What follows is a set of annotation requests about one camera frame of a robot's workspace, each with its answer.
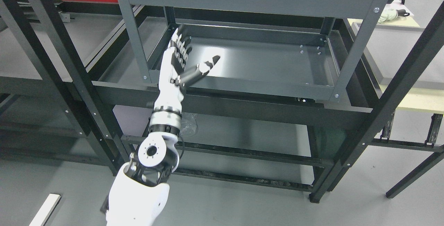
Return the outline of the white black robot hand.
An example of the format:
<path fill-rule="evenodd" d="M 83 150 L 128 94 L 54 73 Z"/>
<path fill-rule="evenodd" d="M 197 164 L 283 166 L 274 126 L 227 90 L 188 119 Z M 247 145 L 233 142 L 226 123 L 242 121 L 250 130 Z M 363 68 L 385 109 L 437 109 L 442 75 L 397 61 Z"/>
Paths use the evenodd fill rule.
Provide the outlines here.
<path fill-rule="evenodd" d="M 182 101 L 187 88 L 205 78 L 220 60 L 214 55 L 195 66 L 187 66 L 192 51 L 191 39 L 184 36 L 179 26 L 172 33 L 168 46 L 162 54 L 158 88 L 160 91 L 154 101 L 153 111 L 168 111 L 182 114 Z"/>

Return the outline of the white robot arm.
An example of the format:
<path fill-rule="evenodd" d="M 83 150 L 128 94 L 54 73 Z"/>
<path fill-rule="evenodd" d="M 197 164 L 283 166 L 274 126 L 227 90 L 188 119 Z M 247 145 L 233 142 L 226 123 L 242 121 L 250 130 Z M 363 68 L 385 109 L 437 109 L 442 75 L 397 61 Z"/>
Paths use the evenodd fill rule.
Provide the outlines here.
<path fill-rule="evenodd" d="M 119 169 L 102 211 L 108 226 L 151 226 L 167 203 L 168 179 L 179 165 L 182 111 L 154 108 L 146 138 Z"/>

